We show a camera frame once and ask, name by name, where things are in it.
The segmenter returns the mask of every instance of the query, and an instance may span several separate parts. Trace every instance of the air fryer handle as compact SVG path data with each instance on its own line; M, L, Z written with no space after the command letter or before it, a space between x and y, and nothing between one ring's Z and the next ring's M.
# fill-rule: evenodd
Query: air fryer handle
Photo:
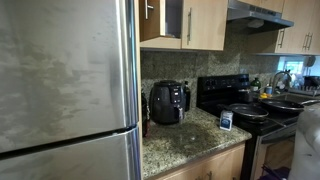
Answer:
M178 115L176 118L179 120L179 122L181 122L184 119L183 108L180 106L177 106L177 107L174 107L174 111L176 112L175 114Z

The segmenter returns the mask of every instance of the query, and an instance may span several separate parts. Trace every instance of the refrigerator door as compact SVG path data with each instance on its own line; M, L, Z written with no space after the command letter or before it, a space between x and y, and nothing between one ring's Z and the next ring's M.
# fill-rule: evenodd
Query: refrigerator door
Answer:
M0 153L135 126L133 0L0 0Z
M112 137L0 161L0 179L140 180L137 128Z

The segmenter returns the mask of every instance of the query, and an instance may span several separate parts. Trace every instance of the granite countertop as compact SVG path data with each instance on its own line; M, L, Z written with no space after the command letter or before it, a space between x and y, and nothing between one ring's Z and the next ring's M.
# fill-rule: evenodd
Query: granite countertop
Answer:
M143 175L149 178L206 154L217 152L251 138L232 126L221 130L218 118L198 108L186 112L181 124L152 124L150 136L143 139Z

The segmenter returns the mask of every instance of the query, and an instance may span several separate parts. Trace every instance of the lower cabinet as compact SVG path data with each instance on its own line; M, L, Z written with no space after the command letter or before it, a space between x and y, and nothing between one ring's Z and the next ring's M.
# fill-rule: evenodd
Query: lower cabinet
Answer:
M158 180L239 180L244 144L187 164Z

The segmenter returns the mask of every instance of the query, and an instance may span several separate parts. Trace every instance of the cooking pot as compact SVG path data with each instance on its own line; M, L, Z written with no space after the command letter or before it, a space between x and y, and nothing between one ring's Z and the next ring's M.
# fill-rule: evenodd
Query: cooking pot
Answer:
M238 97L241 102L250 103L253 101L253 95L250 92L250 89L239 89Z

